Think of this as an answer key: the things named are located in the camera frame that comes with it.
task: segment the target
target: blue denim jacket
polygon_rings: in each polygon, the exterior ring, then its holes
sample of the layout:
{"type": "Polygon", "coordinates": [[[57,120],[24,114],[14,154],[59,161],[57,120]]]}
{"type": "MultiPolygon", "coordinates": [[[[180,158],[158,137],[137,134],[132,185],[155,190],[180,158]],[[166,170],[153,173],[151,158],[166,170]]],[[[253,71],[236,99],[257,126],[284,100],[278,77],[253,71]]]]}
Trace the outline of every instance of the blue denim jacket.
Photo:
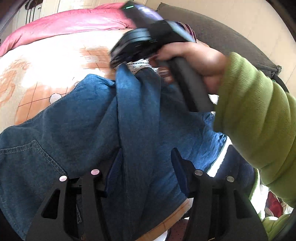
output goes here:
{"type": "Polygon", "coordinates": [[[135,240],[185,200],[171,149],[207,170],[226,136],[211,113],[188,112],[175,85],[150,69],[133,76],[125,65],[116,82],[89,74],[36,117],[0,134],[0,209],[25,239],[46,193],[61,175],[84,175],[122,147],[123,165],[103,209],[113,240],[135,240]]]}

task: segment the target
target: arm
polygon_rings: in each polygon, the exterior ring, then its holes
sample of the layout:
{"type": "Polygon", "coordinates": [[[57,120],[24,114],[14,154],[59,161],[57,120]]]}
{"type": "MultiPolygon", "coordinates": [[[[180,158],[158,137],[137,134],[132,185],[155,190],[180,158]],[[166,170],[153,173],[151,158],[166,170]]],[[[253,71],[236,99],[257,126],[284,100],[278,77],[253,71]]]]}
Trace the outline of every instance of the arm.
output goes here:
{"type": "Polygon", "coordinates": [[[236,53],[218,91],[214,130],[227,134],[262,182],[296,206],[296,99],[236,53]]]}

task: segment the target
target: wall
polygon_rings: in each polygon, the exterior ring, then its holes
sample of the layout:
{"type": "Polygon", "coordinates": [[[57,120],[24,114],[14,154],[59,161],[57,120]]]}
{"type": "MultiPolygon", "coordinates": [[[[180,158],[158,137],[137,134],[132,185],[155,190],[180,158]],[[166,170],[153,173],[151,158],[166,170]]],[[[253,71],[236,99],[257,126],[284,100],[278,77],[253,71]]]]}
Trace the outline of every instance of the wall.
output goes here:
{"type": "MultiPolygon", "coordinates": [[[[135,0],[145,4],[146,0],[135,0]]],[[[41,17],[72,9],[95,8],[105,3],[125,2],[125,0],[43,0],[41,17]]]]}
{"type": "MultiPolygon", "coordinates": [[[[283,67],[279,77],[296,96],[296,43],[288,28],[265,0],[161,0],[209,16],[239,32],[283,67]]],[[[156,9],[160,0],[148,0],[156,9]]]]}
{"type": "MultiPolygon", "coordinates": [[[[34,11],[34,9],[32,9],[31,18],[30,18],[30,10],[29,10],[27,23],[29,23],[29,19],[30,19],[30,22],[32,22],[33,20],[36,20],[36,19],[40,18],[41,4],[36,6],[35,13],[34,13],[34,18],[33,18],[33,11],[34,11]]],[[[15,31],[18,28],[24,26],[26,24],[26,18],[27,18],[27,10],[25,9],[25,6],[23,5],[21,7],[21,9],[15,14],[13,19],[10,21],[9,25],[6,27],[6,29],[4,30],[4,32],[0,36],[1,43],[3,43],[4,40],[13,31],[15,31]]]]}
{"type": "Polygon", "coordinates": [[[6,27],[6,29],[4,30],[4,32],[0,35],[0,43],[3,43],[4,40],[8,37],[8,35],[10,35],[12,33],[12,27],[13,27],[13,23],[12,21],[9,23],[9,25],[6,27]]]}

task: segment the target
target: gray pillow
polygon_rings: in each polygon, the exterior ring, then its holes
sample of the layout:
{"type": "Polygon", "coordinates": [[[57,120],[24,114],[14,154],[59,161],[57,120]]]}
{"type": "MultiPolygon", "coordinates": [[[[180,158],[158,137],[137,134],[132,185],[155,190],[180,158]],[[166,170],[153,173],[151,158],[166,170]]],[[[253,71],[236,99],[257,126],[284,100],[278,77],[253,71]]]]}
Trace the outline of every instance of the gray pillow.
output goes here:
{"type": "Polygon", "coordinates": [[[232,28],[200,13],[174,7],[165,3],[158,6],[157,12],[166,20],[188,24],[196,38],[225,55],[236,52],[249,60],[257,69],[272,78],[281,71],[260,49],[232,28]]]}

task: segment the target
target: hand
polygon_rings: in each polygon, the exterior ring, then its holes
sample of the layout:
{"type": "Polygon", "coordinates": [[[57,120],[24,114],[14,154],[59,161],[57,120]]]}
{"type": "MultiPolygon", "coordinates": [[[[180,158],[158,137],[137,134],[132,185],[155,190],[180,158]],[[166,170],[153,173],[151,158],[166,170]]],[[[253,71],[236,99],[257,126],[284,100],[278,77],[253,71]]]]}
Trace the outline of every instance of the hand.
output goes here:
{"type": "MultiPolygon", "coordinates": [[[[227,63],[224,54],[202,43],[171,43],[163,46],[149,62],[153,67],[159,67],[155,59],[165,61],[177,56],[185,58],[203,76],[209,94],[217,94],[227,63]]],[[[173,81],[167,68],[161,67],[158,72],[166,82],[173,81]]]]}

